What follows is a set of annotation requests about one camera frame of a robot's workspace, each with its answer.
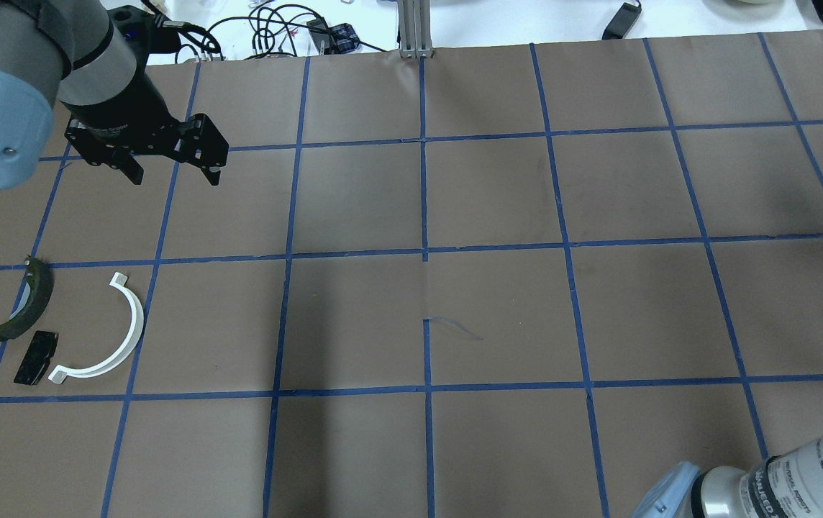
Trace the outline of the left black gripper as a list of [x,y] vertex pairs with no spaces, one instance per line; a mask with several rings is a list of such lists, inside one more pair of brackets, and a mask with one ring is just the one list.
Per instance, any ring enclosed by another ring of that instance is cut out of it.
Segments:
[[206,114],[182,122],[139,65],[115,95],[100,102],[63,92],[71,118],[64,137],[91,166],[121,171],[141,186],[144,168],[139,156],[165,156],[198,168],[211,186],[218,186],[227,164],[229,143]]

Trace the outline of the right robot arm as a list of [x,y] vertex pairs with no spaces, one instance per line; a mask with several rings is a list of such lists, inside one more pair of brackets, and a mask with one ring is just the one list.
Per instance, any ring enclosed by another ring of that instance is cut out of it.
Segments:
[[823,436],[745,471],[681,462],[632,517],[823,517]]

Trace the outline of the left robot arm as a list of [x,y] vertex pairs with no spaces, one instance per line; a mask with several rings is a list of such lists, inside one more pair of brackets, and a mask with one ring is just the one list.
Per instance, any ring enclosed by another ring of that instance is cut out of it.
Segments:
[[146,72],[152,53],[181,49],[188,34],[206,30],[99,1],[0,1],[0,190],[33,174],[56,103],[70,114],[64,137],[90,166],[138,186],[137,158],[165,156],[217,186],[227,139],[206,114],[175,118]]

